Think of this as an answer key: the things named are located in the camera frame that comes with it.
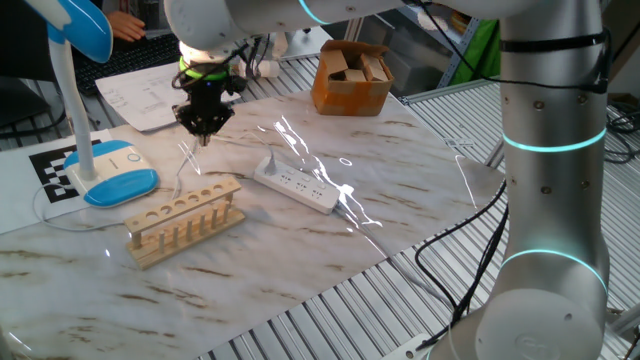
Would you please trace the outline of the bare person hand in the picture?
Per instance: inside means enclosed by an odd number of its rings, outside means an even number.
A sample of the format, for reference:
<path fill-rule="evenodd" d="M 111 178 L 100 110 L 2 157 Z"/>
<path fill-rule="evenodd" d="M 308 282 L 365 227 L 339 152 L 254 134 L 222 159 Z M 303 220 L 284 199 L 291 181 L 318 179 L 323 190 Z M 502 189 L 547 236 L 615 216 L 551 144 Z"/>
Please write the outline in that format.
<path fill-rule="evenodd" d="M 128 42 L 134 42 L 137 40 L 141 40 L 146 36 L 144 30 L 145 23 L 128 13 L 114 11 L 108 13 L 106 17 L 109 21 L 113 36 L 115 38 Z"/>

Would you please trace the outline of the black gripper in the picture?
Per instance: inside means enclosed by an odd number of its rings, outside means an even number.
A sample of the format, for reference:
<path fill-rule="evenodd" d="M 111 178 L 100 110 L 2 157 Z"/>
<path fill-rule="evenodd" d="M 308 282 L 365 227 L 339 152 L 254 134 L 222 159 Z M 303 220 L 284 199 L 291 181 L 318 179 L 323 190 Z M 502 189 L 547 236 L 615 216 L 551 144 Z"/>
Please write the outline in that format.
<path fill-rule="evenodd" d="M 208 145 L 211 136 L 235 114 L 231 106 L 222 101 L 226 90 L 227 83 L 222 80 L 197 82 L 187 88 L 187 100 L 172 107 L 177 122 L 198 137 L 200 146 Z"/>

